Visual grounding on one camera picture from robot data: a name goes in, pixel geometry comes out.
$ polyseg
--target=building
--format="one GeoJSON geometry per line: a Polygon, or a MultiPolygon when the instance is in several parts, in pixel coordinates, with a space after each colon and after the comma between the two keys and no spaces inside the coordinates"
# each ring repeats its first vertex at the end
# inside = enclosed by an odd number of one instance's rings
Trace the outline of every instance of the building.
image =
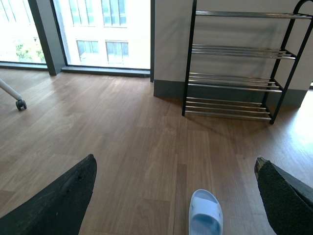
{"type": "Polygon", "coordinates": [[[69,65],[150,68],[149,1],[54,3],[69,65]]]}

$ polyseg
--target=building window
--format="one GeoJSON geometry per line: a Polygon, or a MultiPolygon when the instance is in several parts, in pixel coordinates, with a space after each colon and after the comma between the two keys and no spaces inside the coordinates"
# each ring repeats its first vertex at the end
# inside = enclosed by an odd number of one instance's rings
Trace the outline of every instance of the building window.
{"type": "Polygon", "coordinates": [[[101,0],[104,26],[126,26],[125,0],[101,0]]]}
{"type": "Polygon", "coordinates": [[[27,0],[0,0],[0,17],[9,23],[34,23],[27,0]]]}
{"type": "Polygon", "coordinates": [[[96,41],[77,41],[77,48],[80,61],[91,63],[99,61],[98,42],[96,41]]]}
{"type": "Polygon", "coordinates": [[[94,12],[92,0],[69,0],[73,24],[93,25],[94,12]]]}
{"type": "Polygon", "coordinates": [[[128,61],[128,43],[106,42],[109,64],[125,64],[128,61]]]}

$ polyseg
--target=slipper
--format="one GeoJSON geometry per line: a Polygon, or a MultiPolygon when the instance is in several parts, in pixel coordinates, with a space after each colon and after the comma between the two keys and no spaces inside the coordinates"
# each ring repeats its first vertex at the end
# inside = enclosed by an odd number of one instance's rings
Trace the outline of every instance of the slipper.
{"type": "Polygon", "coordinates": [[[189,235],[222,235],[223,213],[218,200],[209,191],[199,189],[191,197],[189,235]]]}

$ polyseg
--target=foliage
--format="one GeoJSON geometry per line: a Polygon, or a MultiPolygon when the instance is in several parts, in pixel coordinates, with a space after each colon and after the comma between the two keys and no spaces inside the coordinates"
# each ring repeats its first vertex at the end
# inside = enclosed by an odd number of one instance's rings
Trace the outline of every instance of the foliage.
{"type": "Polygon", "coordinates": [[[16,42],[16,55],[20,62],[45,63],[45,56],[39,40],[16,42]]]}

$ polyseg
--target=metal shoe rack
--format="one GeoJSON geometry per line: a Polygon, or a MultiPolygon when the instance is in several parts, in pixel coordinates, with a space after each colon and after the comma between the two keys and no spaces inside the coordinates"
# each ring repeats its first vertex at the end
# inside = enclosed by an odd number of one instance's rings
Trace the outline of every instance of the metal shoe rack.
{"type": "Polygon", "coordinates": [[[301,0],[296,5],[293,13],[248,13],[248,12],[218,12],[218,11],[197,11],[197,0],[193,0],[189,49],[186,68],[186,79],[184,88],[184,98],[182,115],[185,113],[210,114],[217,116],[228,116],[233,118],[251,118],[269,120],[274,124],[279,109],[284,100],[288,86],[291,82],[292,76],[296,70],[298,62],[304,47],[308,41],[310,33],[313,28],[313,16],[300,14],[299,9],[307,1],[301,0]],[[210,46],[193,44],[194,28],[196,17],[241,17],[241,18],[275,18],[275,19],[289,19],[289,25],[284,36],[280,48],[263,48],[263,47],[232,47],[232,46],[210,46]],[[293,54],[285,47],[288,38],[291,34],[293,25],[296,20],[309,20],[305,37],[302,41],[300,49],[297,54],[293,54]],[[275,59],[275,64],[269,78],[259,77],[239,77],[239,76],[224,76],[220,74],[205,74],[190,72],[190,64],[192,54],[203,55],[222,55],[222,56],[240,56],[240,57],[254,57],[254,58],[268,58],[275,59]],[[275,80],[275,75],[281,60],[293,60],[293,66],[284,86],[280,85],[275,80]],[[263,99],[259,103],[256,102],[242,102],[242,101],[228,101],[203,99],[197,97],[190,97],[188,95],[188,88],[191,86],[197,88],[217,88],[217,89],[233,89],[242,91],[262,92],[263,99]],[[280,98],[273,113],[266,105],[269,93],[279,93],[280,98]]]}

